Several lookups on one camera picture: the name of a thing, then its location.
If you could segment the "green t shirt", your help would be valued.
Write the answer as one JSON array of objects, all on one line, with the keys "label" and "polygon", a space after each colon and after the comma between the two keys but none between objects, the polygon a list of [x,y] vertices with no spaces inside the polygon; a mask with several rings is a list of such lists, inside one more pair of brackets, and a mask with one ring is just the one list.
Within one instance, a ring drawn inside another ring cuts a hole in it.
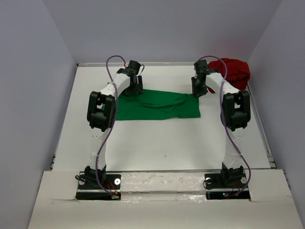
[{"label": "green t shirt", "polygon": [[192,94],[144,89],[140,93],[121,92],[117,121],[200,118],[199,99]]}]

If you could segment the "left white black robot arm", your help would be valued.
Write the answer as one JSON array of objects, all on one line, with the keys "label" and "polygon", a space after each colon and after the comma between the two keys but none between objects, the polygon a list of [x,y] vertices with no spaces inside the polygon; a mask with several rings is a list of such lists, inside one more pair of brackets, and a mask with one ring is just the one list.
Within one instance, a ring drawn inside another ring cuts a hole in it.
[{"label": "left white black robot arm", "polygon": [[118,113],[118,97],[121,94],[140,95],[143,93],[142,76],[145,66],[137,61],[129,61],[120,68],[110,82],[101,90],[93,91],[89,96],[87,121],[91,128],[90,158],[83,174],[75,178],[101,188],[111,194],[106,178],[106,142],[113,130]]}]

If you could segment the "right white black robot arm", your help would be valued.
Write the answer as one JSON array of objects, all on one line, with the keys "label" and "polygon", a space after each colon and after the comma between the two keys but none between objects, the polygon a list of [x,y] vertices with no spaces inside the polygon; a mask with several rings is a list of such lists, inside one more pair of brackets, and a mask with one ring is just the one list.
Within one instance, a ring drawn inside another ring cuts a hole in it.
[{"label": "right white black robot arm", "polygon": [[194,97],[207,94],[209,89],[218,93],[221,123],[226,132],[225,155],[219,173],[205,175],[203,186],[212,189],[236,189],[245,187],[247,179],[244,166],[248,166],[242,156],[240,146],[244,130],[251,119],[250,95],[232,86],[217,70],[208,66],[205,59],[194,63],[195,76],[192,80]]}]

